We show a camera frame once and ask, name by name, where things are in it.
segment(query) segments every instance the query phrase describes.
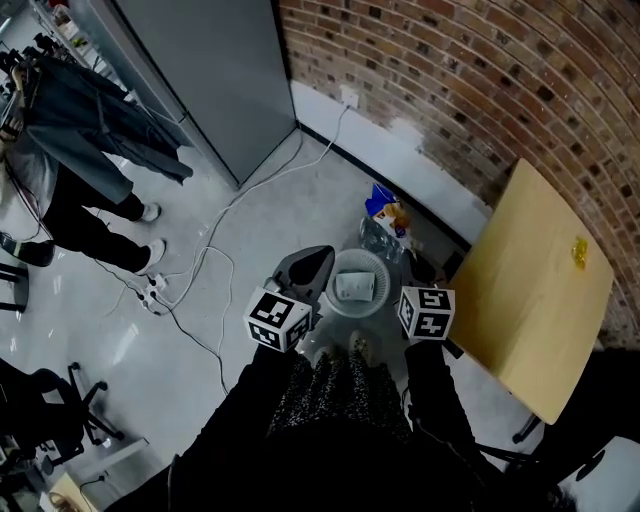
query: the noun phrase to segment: brick wall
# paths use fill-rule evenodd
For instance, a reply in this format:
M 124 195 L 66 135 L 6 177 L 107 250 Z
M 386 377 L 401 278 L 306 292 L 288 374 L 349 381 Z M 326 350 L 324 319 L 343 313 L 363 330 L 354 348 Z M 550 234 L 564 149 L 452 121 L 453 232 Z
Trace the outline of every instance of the brick wall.
M 490 206 L 518 157 L 616 279 L 601 340 L 640 346 L 640 8 L 630 0 L 279 0 L 293 78 L 420 148 Z

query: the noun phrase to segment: white bowl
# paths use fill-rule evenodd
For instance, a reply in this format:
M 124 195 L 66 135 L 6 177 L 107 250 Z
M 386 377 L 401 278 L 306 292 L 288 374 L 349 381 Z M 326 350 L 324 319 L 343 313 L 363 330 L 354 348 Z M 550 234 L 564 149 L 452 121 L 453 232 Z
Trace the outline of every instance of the white bowl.
M 342 272 L 373 272 L 376 280 L 373 286 L 373 300 L 341 301 L 336 295 L 336 276 Z M 364 249 L 348 249 L 338 253 L 327 283 L 325 295 L 329 306 L 336 313 L 349 318 L 365 318 L 378 311 L 389 297 L 391 278 L 389 271 L 375 254 Z

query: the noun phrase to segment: white baseboard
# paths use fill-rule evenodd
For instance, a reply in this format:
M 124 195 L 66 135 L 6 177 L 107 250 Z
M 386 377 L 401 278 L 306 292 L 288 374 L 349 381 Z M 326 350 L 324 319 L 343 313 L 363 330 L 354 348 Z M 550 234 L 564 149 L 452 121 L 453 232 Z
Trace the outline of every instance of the white baseboard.
M 344 106 L 295 80 L 291 82 L 291 92 L 300 122 L 333 139 Z M 394 131 L 403 138 L 350 110 L 342 119 L 336 144 L 410 194 L 473 244 L 491 210 L 440 166 L 418 153 L 417 131 L 409 133 L 410 128 L 407 130 L 402 120 L 397 121 Z

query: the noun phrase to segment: white sneaker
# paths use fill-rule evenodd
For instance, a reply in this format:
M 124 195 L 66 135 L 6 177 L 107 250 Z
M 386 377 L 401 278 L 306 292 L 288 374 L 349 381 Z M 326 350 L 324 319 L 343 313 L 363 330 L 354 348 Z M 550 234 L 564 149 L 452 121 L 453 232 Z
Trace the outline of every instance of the white sneaker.
M 137 222 L 153 222 L 160 217 L 160 213 L 162 213 L 162 208 L 160 208 L 158 203 L 145 204 L 142 217 L 140 217 Z
M 147 247 L 151 251 L 151 256 L 149 256 L 149 261 L 142 270 L 136 272 L 137 276 L 143 276 L 149 272 L 149 269 L 162 259 L 164 252 L 167 250 L 167 244 L 160 238 L 151 242 Z

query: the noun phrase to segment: black and white cube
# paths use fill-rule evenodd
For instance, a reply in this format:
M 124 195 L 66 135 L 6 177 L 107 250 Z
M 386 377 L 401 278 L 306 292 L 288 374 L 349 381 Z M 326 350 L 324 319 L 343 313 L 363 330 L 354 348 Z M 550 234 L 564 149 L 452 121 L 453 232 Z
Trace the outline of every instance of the black and white cube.
M 249 337 L 286 352 L 311 330 L 311 306 L 256 288 L 244 314 Z
M 446 340 L 455 310 L 453 290 L 402 287 L 398 318 L 409 339 Z

